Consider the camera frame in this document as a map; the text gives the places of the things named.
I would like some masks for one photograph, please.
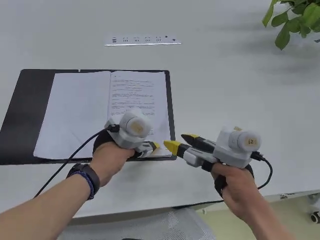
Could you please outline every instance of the black cable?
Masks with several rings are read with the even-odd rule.
[[[272,165],[270,164],[270,162],[267,159],[265,159],[264,157],[261,157],[260,160],[265,162],[268,165],[268,167],[270,169],[270,172],[269,172],[268,179],[265,181],[265,183],[258,187],[259,190],[264,188],[266,185],[269,184],[269,182],[271,180],[271,177],[274,174],[274,170],[273,170]]]
[[[94,139],[96,136],[98,136],[100,133],[105,131],[106,129],[103,129],[99,132],[97,132],[95,135],[91,136],[87,141],[85,141],[77,150],[75,150],[74,153],[65,161],[65,163],[49,178],[49,180],[43,185],[43,187],[37,192],[37,194],[34,196],[34,198],[38,197],[40,193],[48,186],[48,184],[52,181],[52,179],[57,176],[57,174],[70,162],[70,160],[85,146],[87,143],[89,143],[92,139]]]
[[[262,155],[260,155],[259,159],[256,159],[256,160],[265,162],[268,165],[269,169],[270,169],[269,176],[268,176],[267,180],[265,181],[264,184],[262,184],[261,186],[258,187],[258,189],[260,190],[260,189],[264,188],[266,185],[269,184],[269,182],[271,180],[271,177],[272,177],[272,175],[274,173],[274,170],[273,170],[272,165],[270,164],[270,162],[267,159],[265,159]],[[223,202],[224,202],[224,200],[204,201],[204,202],[199,202],[199,203],[190,204],[190,205],[176,206],[176,207],[173,207],[173,208],[174,209],[183,209],[183,208],[194,207],[194,206],[198,206],[198,205],[202,205],[202,204],[218,204],[218,203],[223,203]]]

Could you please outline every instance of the outlet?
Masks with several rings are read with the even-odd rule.
[[[151,34],[135,34],[135,35],[118,35],[108,36],[104,46],[139,46],[139,45],[178,45],[181,44],[175,36],[172,35],[151,35]]]

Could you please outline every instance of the table surface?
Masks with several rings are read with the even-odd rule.
[[[222,126],[262,136],[274,168],[264,195],[320,189],[320,45],[274,46],[269,1],[5,0],[0,4],[0,120],[22,69],[169,70],[177,140]],[[109,33],[174,34],[182,45],[104,47]],[[0,167],[0,212],[30,199],[58,164]],[[268,167],[252,163],[258,185]],[[62,180],[68,165],[52,184]],[[129,162],[77,217],[219,200],[209,173]]]

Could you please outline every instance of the hand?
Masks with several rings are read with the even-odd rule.
[[[269,207],[248,170],[216,163],[213,165],[211,174],[213,178],[217,175],[226,177],[227,187],[222,191],[224,202],[238,218],[246,223],[256,211]]]
[[[105,186],[134,154],[133,149],[120,148],[114,142],[100,145],[95,150],[90,164],[100,179],[100,187]]]

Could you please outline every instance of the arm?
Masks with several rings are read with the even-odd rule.
[[[97,148],[90,166],[101,187],[133,154],[134,150],[121,149],[113,142]],[[44,194],[0,214],[0,239],[56,239],[89,195],[86,179],[75,174]]]
[[[248,224],[257,240],[295,239],[277,219],[247,170],[216,163],[211,173],[213,177],[226,177],[228,185],[222,191],[223,199],[230,210]]]

